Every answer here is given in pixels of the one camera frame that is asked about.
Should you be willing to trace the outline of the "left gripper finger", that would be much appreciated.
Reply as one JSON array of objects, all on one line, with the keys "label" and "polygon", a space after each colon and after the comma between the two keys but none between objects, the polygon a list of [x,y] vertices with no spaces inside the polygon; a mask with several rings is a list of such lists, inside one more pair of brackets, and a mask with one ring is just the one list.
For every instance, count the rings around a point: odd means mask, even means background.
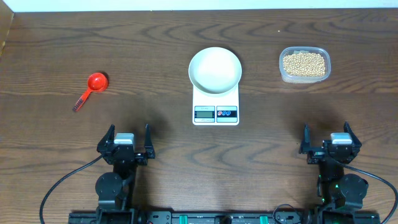
[{"label": "left gripper finger", "polygon": [[98,143],[99,148],[107,148],[109,144],[112,144],[114,141],[114,131],[115,125],[111,125],[106,132],[106,134],[102,137],[102,139]]},{"label": "left gripper finger", "polygon": [[144,148],[146,150],[147,154],[153,154],[154,153],[154,147],[150,135],[150,125],[146,124],[146,135],[145,135],[145,141],[144,141]]}]

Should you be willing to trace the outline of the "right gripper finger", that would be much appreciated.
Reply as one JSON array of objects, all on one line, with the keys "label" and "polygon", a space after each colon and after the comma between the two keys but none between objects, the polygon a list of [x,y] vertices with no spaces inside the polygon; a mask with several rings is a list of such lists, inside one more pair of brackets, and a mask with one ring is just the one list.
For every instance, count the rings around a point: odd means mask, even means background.
[{"label": "right gripper finger", "polygon": [[345,121],[344,125],[343,125],[343,130],[344,132],[348,133],[353,141],[353,144],[355,146],[360,146],[361,145],[361,141],[356,137],[356,135],[354,134],[354,132],[352,131],[349,123],[347,121]]},{"label": "right gripper finger", "polygon": [[303,140],[300,144],[300,152],[308,152],[310,147],[310,129],[308,125],[305,124],[303,129]]}]

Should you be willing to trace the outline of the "red plastic measuring scoop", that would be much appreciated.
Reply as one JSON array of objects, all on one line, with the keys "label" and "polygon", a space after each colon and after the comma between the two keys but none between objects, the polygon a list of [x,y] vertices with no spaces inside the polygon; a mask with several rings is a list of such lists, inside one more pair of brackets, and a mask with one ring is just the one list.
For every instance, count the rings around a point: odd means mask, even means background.
[{"label": "red plastic measuring scoop", "polygon": [[87,100],[87,98],[92,92],[105,91],[108,85],[109,81],[108,78],[105,76],[105,74],[100,72],[91,74],[87,80],[86,91],[84,92],[84,94],[80,96],[79,100],[75,103],[72,110],[74,112],[77,112],[83,106],[84,102]]}]

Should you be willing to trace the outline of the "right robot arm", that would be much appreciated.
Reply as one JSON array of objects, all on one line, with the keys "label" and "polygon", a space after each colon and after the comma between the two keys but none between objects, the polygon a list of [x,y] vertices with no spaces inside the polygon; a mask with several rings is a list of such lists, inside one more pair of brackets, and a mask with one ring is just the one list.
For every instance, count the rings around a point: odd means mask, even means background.
[{"label": "right robot arm", "polygon": [[362,209],[368,182],[356,174],[345,174],[348,165],[358,155],[362,144],[345,122],[342,133],[332,133],[319,147],[311,146],[310,129],[303,128],[299,153],[307,155],[307,163],[319,167],[317,206],[307,223],[354,223],[355,212]]}]

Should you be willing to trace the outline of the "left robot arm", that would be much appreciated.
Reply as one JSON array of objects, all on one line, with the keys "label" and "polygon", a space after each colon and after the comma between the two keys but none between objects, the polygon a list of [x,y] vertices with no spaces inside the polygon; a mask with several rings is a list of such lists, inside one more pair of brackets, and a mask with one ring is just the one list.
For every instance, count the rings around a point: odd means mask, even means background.
[{"label": "left robot arm", "polygon": [[97,151],[113,170],[101,175],[95,184],[98,195],[96,223],[141,222],[142,218],[131,208],[131,200],[137,167],[146,166],[149,159],[155,158],[148,124],[144,151],[137,152],[135,148],[134,134],[116,134],[113,124],[98,143]]}]

